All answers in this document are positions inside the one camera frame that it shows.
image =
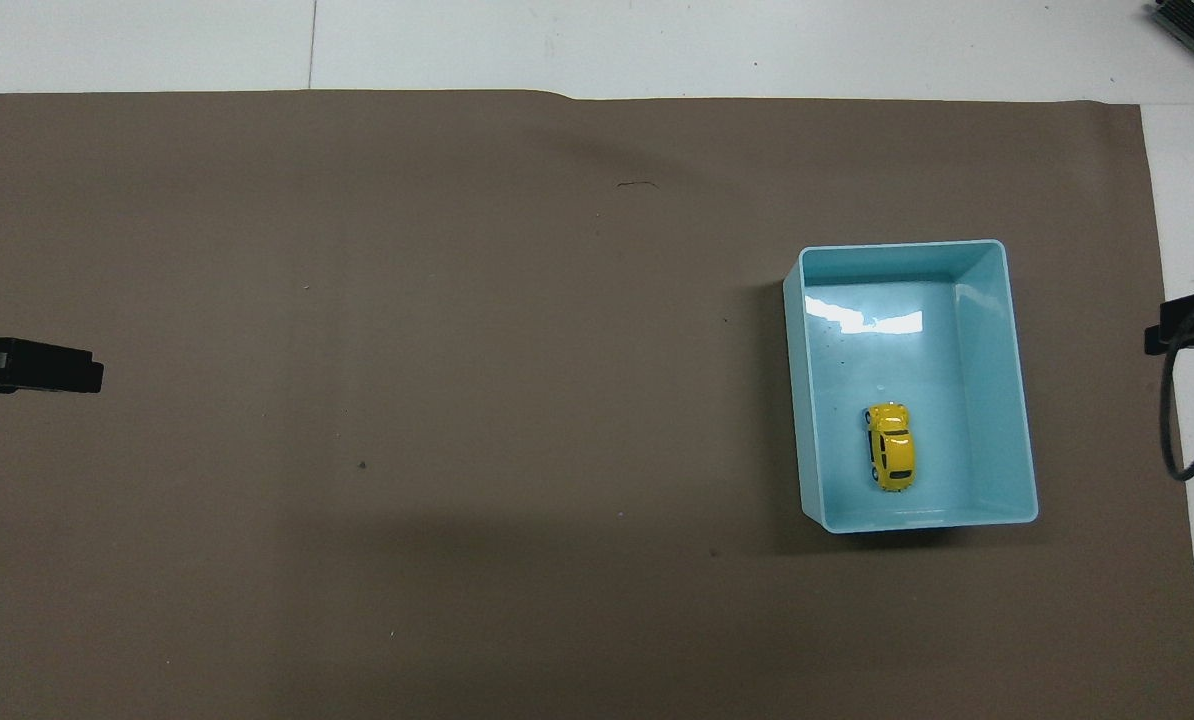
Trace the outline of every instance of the black cable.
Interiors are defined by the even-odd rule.
[[[1161,459],[1165,460],[1165,469],[1177,480],[1188,480],[1194,475],[1194,460],[1182,470],[1174,459],[1174,444],[1170,442],[1170,389],[1174,384],[1174,356],[1188,338],[1194,325],[1194,307],[1170,338],[1165,351],[1165,364],[1161,367]]]

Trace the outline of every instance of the white floor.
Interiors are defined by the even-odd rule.
[[[0,92],[496,87],[1137,101],[1167,296],[1177,297],[1194,293],[1194,57],[1147,10],[1126,0],[0,1]],[[1194,351],[1181,357],[1192,454]],[[1170,482],[1164,472],[1161,481]],[[1187,492],[1194,544],[1194,480]]]

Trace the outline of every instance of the plastic bin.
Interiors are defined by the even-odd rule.
[[[784,279],[802,511],[830,533],[1038,516],[1005,250],[807,247]],[[873,482],[863,413],[907,406],[916,480]]]

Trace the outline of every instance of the yellow toy car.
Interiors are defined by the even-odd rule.
[[[872,479],[888,492],[911,486],[917,455],[907,431],[907,407],[898,402],[873,405],[863,411],[863,421],[868,427]]]

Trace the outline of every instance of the brown mat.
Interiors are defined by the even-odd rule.
[[[804,245],[996,236],[1041,518],[798,509]],[[1133,106],[0,96],[0,716],[1194,716]]]

